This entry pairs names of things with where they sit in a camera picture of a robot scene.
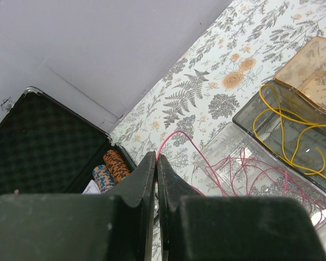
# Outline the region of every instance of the floral pattern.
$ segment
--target floral pattern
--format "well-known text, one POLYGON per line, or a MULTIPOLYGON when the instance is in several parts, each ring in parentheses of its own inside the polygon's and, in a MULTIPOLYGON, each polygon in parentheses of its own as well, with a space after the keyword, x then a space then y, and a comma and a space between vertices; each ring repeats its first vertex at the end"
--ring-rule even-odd
MULTIPOLYGON (((233 0, 111 133, 138 163, 177 129, 200 148, 313 37, 326 37, 326 0, 233 0)), ((162 149, 183 179, 220 195, 176 134, 162 149)), ((159 236, 153 260, 160 260, 159 236)))

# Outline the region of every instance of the open case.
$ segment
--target open case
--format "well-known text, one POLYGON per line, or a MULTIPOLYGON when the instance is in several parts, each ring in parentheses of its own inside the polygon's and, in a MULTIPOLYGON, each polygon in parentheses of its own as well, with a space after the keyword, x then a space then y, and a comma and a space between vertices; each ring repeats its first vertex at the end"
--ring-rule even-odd
POLYGON ((82 193, 92 170, 117 150, 109 135, 37 88, 25 90, 0 124, 0 195, 82 193))

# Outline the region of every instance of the yellow string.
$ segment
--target yellow string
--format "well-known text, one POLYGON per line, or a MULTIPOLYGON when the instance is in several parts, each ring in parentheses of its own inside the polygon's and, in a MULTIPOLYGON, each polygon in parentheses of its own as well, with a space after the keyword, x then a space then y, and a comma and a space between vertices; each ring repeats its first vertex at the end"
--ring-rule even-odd
POLYGON ((297 165, 296 163, 293 162, 295 156, 297 155, 297 152, 298 152, 298 149, 299 149, 299 143, 300 143, 300 140, 303 136, 303 134, 308 131, 309 129, 312 129, 312 128, 318 128, 318 127, 326 127, 326 124, 319 124, 319 123, 314 123, 314 122, 309 122, 307 120, 305 120, 304 118, 302 118, 301 116, 297 115, 296 113, 290 111, 290 110, 287 110, 287 109, 284 109, 281 107, 280 105, 280 99, 278 97, 278 94, 277 92, 275 91, 274 87, 269 85, 269 84, 265 84, 263 86, 261 86, 260 90, 259 90, 259 95, 262 99, 262 101, 265 103, 265 105, 267 105, 268 109, 262 111, 257 117, 256 119, 254 120, 254 123, 253 123, 253 131, 254 131, 254 134, 256 136, 256 138, 261 142, 263 143, 263 145, 265 145, 270 151, 272 151, 274 154, 276 154, 280 159, 282 159, 283 161, 287 162, 289 165, 293 166, 293 167, 297 167, 299 169, 303 169, 303 170, 306 170, 308 171, 307 173, 305 173, 307 176, 311 176, 311 175, 319 175, 320 177, 324 178, 326 180, 326 176, 324 174, 322 174, 322 171, 324 171, 325 167, 326 167, 326 159, 325 159, 325 156, 324 154, 322 153, 322 151, 317 147, 316 149, 318 150, 318 152, 320 153, 321 157, 322 157, 322 160, 323 160, 323 166, 320 170, 316 171, 316 170, 313 170, 313 169, 310 169, 308 167, 304 167, 304 166, 300 166, 300 165, 297 165), (265 100, 265 98, 263 97, 263 94, 262 94, 262 90, 264 87, 269 87, 272 92, 274 93, 274 97, 275 99, 277 100, 277 103, 278 103, 278 107, 272 107, 271 105, 269 105, 269 103, 265 100), (259 135, 257 134, 257 131, 256 131, 256 123, 258 121, 258 119, 266 112, 268 111, 272 111, 276 114, 278 114, 280 116, 280 126, 281 126, 281 150, 283 152, 283 155, 284 157, 278 155, 275 151, 273 151, 267 144, 265 144, 265 142, 259 137, 259 135), (290 113, 291 115, 294 115, 295 117, 297 117, 298 119, 300 120, 296 120, 296 119, 293 119, 292 117, 289 117, 289 116, 286 116, 285 114, 282 113, 282 111, 285 111, 287 113, 290 113), (293 122, 296 122, 296 123, 300 123, 300 124, 303 124, 303 125, 307 125, 308 127, 306 127, 301 133, 300 135, 298 136, 298 139, 297 139, 297 144, 296 144, 296 149, 291 157, 291 159, 289 159, 286 155, 286 152, 285 152, 285 132, 284 132, 284 122, 283 122, 283 118, 285 119, 288 119, 290 121, 293 121, 293 122))

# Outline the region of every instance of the red string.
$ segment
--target red string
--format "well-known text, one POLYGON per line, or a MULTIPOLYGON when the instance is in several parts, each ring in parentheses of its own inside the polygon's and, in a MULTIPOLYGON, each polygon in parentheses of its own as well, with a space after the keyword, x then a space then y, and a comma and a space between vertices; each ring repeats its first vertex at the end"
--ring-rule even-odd
MULTIPOLYGON (((211 166, 211 164, 208 162, 208 160, 205 158, 205 156, 202 154, 202 152, 199 150, 199 148, 193 143, 193 141, 191 140, 191 138, 182 130, 176 130, 174 131, 172 134, 170 134, 161 144, 161 146, 158 149, 158 153, 157 153, 157 157, 156 157, 156 161, 158 161, 158 157, 165 145, 165 143, 167 143, 167 141, 175 134, 177 133, 182 133, 183 135, 185 135, 187 137, 187 139, 190 141, 190 143, 193 145, 193 147, 196 149, 196 151, 199 153, 199 155, 203 158, 203 160, 205 161, 205 163, 207 164, 207 167, 205 167, 205 173, 209 176, 209 178, 218 186, 218 188, 220 189, 221 193, 223 196, 229 196, 227 194, 227 192, 222 188, 220 180, 218 178, 218 175, 216 174, 216 171, 225 167, 228 163, 229 163, 229 179, 230 179, 230 185, 231 185, 231 189, 232 192, 235 196, 238 196, 235 187, 234 187, 234 179, 235 177, 241 173, 241 171, 244 171, 244 175, 246 178, 246 195, 250 196, 252 194, 252 190, 254 187, 254 184, 258 181, 258 179, 260 178, 260 176, 263 174, 265 175, 273 184, 275 184, 277 187, 282 188, 283 192, 282 192, 282 196, 285 196, 287 191, 289 191, 290 193, 295 195, 295 198, 301 198, 302 199, 302 205, 305 206, 306 203, 309 204, 309 215, 312 214, 313 211, 313 205, 315 205, 319 210, 320 210, 320 220, 318 223, 315 224, 318 225, 322 219, 323 219, 323 207, 326 210, 326 202, 322 202, 321 200, 315 200, 311 197, 309 197, 303 190, 303 188, 292 178, 289 176, 289 174, 287 173, 286 170, 278 168, 278 167, 274 167, 262 160, 256 159, 256 158, 246 158, 245 157, 245 148, 241 148, 240 149, 240 156, 239 157, 231 157, 230 155, 228 155, 226 158, 221 159, 218 163, 216 163, 215 165, 211 166), (239 160, 241 162, 240 167, 235 171, 234 175, 232 176, 232 160, 239 160), (258 166, 256 166, 256 163, 260 163, 262 165, 267 166, 265 169, 261 169, 258 166), (260 171, 260 173, 255 177, 254 181, 252 182, 250 189, 248 189, 248 172, 247 172, 247 168, 249 167, 253 167, 255 169, 258 169, 260 171), (282 175, 284 175, 285 177, 285 182, 284 185, 280 184, 279 182, 273 180, 269 174, 267 173, 268 171, 276 171, 277 173, 280 173, 282 175), (294 184, 297 187, 296 189, 291 189, 289 188, 289 182, 294 184)), ((198 190, 197 188, 193 187, 197 192, 199 192, 200 194, 204 195, 200 190, 198 190)))

